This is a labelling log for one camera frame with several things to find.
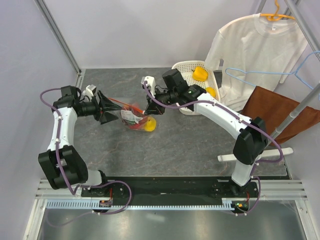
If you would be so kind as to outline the yellow lemon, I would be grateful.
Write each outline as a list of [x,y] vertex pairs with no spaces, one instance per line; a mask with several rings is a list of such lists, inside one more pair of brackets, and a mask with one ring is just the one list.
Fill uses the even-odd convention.
[[146,132],[153,132],[157,127],[157,121],[152,116],[148,116],[144,124],[144,130]]

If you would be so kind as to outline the clear zip top bag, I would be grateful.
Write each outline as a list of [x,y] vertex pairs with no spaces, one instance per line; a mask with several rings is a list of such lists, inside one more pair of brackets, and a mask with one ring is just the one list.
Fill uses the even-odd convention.
[[153,132],[156,129],[156,119],[150,115],[145,115],[136,103],[126,103],[114,98],[109,99],[120,104],[121,110],[117,115],[127,128],[144,132]]

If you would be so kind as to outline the red lychee bunch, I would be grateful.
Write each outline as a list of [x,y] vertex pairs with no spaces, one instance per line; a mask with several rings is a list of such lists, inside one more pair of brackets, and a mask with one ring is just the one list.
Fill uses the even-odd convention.
[[132,130],[143,130],[147,116],[143,114],[143,111],[136,104],[125,104],[120,110],[120,119]]

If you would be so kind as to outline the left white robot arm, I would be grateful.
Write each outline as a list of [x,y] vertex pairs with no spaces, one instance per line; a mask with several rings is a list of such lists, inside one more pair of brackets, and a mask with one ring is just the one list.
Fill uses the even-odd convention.
[[106,196],[110,185],[101,170],[89,170],[74,147],[75,124],[78,118],[92,116],[100,124],[118,119],[113,114],[122,108],[108,99],[95,85],[84,91],[67,85],[59,88],[61,97],[49,105],[54,118],[52,137],[45,152],[38,155],[38,162],[48,183],[54,189],[92,187],[99,197]]

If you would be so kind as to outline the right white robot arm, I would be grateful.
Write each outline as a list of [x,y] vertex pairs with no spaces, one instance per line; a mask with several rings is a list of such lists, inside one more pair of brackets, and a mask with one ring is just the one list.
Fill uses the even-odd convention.
[[177,69],[162,75],[166,88],[156,87],[154,77],[145,76],[141,85],[147,93],[145,115],[162,115],[167,108],[187,108],[213,121],[235,140],[233,155],[236,159],[229,191],[235,197],[247,191],[254,163],[267,146],[265,122],[256,117],[251,119],[218,102],[204,88],[188,85]]

